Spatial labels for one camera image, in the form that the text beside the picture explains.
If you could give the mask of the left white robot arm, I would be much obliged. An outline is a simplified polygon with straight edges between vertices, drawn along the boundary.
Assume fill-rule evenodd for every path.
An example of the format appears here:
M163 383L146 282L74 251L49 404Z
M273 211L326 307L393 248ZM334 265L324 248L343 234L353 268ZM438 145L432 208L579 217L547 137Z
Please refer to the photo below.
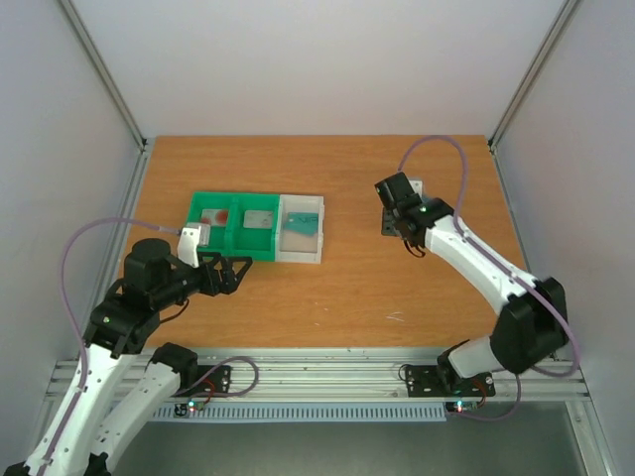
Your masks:
M136 386L120 403L120 382L163 324L163 310L185 307L193 295L237 291L253 261L219 253L174 256L168 242L144 239L124 260L124 272L92 311L82 337L80 359L62 403L32 454L6 469L8 475L109 475L129 444L159 406L187 396L195 412L213 397L227 397L221 380L228 360L205 372L195 352L174 343L159 347Z

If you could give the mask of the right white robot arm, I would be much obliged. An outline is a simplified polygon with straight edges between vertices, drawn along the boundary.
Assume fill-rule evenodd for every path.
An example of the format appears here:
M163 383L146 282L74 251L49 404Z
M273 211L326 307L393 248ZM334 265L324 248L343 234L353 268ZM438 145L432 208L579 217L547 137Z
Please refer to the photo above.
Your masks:
M479 291L497 315L490 334L447 349L437 359L449 394L497 370L519 375L571 341L566 295L554 278L539 280L502 258L440 198L417 193L404 173L375 185L384 212L409 252L432 253Z

